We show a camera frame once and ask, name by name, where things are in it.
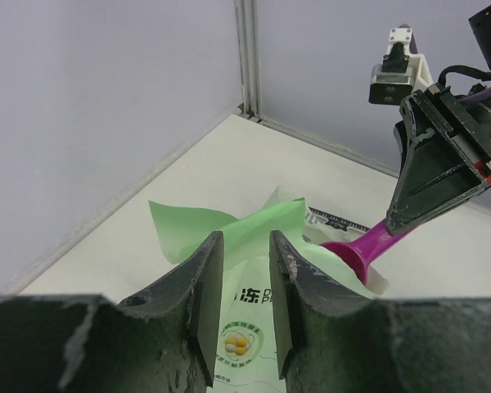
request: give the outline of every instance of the packaging bag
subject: packaging bag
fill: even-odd
[[[211,232],[223,231],[218,353],[214,387],[208,391],[286,391],[285,382],[278,379],[273,330],[268,270],[272,230],[282,231],[304,258],[338,282],[365,297],[376,296],[339,257],[313,244],[314,238],[320,242],[324,238],[345,241],[345,235],[332,228],[317,227],[319,220],[309,219],[313,213],[305,200],[293,200],[291,193],[282,188],[273,193],[262,210],[243,219],[217,210],[166,206],[152,201],[150,208],[162,251],[172,264],[184,261]],[[383,278],[377,281],[380,289],[385,287]]]

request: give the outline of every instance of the black cable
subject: black cable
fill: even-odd
[[[482,71],[477,68],[469,67],[468,65],[451,65],[440,73],[439,84],[445,86],[448,82],[447,76],[450,73],[469,76],[473,79],[479,79],[482,82],[491,80],[491,72]]]

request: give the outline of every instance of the magenta object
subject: magenta object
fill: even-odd
[[[365,285],[367,283],[367,270],[372,261],[400,242],[411,231],[412,229],[398,236],[393,236],[387,232],[383,219],[354,242],[326,242],[322,246],[337,254],[354,270],[358,279]]]

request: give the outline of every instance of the gray wall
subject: gray wall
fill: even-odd
[[[468,18],[485,0],[258,1],[262,117],[398,168],[397,107],[367,102],[389,30],[414,28],[433,78],[446,66],[487,69]],[[473,79],[449,76],[454,92]],[[481,198],[491,206],[491,190]]]
[[[0,287],[240,102],[228,0],[0,1]]]

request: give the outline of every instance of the red marking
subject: red marking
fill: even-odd
[[[475,168],[477,168],[482,177],[485,178],[485,182],[491,184],[491,174],[486,174],[484,167],[485,164],[482,161],[475,163]]]

